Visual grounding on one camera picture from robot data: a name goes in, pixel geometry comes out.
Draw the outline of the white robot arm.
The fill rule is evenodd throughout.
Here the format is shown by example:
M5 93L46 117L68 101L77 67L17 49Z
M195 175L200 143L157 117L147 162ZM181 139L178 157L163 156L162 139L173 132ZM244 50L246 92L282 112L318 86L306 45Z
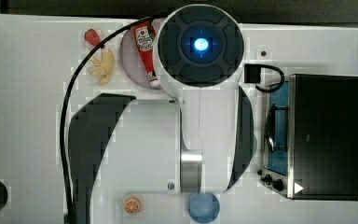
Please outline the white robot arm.
M196 4L171 13L153 41L163 99L102 93L71 119L70 224L122 224L125 207L148 193L234 185L254 144L244 60L244 37L224 10Z

